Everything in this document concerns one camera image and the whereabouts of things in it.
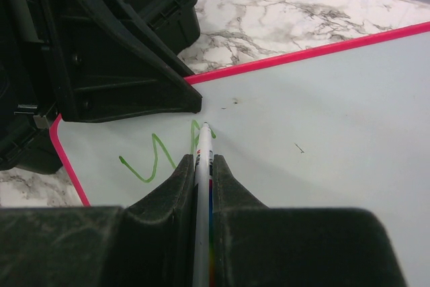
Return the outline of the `pink-framed whiteboard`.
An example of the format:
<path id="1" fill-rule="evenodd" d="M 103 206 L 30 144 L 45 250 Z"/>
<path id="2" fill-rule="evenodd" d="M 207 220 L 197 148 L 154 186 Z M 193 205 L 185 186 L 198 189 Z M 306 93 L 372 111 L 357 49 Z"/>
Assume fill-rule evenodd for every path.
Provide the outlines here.
<path id="1" fill-rule="evenodd" d="M 195 151 L 199 127 L 273 207 L 373 212 L 409 286 L 429 285 L 429 24 L 188 78 L 197 114 L 57 118 L 51 141 L 86 206 L 129 206 Z"/>

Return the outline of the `white marker pen body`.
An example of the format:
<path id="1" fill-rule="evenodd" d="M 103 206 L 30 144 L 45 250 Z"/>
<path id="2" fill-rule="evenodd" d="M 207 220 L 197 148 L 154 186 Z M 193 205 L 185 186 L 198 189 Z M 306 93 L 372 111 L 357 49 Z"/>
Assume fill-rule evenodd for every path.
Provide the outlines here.
<path id="1" fill-rule="evenodd" d="M 204 122 L 200 128 L 196 147 L 194 184 L 197 188 L 197 201 L 192 286 L 210 285 L 210 180 L 212 179 L 212 162 L 212 131 L 209 124 Z"/>

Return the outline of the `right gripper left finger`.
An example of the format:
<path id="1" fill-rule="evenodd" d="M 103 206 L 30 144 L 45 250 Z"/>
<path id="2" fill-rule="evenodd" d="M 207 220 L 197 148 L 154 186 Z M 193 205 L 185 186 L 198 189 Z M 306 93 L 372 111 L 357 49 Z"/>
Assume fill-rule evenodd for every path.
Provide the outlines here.
<path id="1" fill-rule="evenodd" d="M 2 286 L 190 286 L 194 158 L 123 208 L 1 210 Z"/>

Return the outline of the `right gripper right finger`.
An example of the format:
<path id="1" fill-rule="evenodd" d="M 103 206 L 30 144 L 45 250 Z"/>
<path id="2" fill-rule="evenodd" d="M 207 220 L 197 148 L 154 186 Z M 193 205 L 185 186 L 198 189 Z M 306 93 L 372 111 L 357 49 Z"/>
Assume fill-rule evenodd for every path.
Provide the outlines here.
<path id="1" fill-rule="evenodd" d="M 360 208 L 270 208 L 213 162 L 216 286 L 405 286 L 382 223 Z"/>

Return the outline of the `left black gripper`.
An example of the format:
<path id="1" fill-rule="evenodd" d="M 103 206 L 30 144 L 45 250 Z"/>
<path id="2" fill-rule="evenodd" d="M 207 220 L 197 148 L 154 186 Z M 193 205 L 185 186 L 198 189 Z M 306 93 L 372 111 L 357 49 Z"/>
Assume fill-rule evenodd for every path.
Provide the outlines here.
<path id="1" fill-rule="evenodd" d="M 197 0 L 1 0 L 12 113 L 38 129 L 202 108 L 178 54 Z"/>

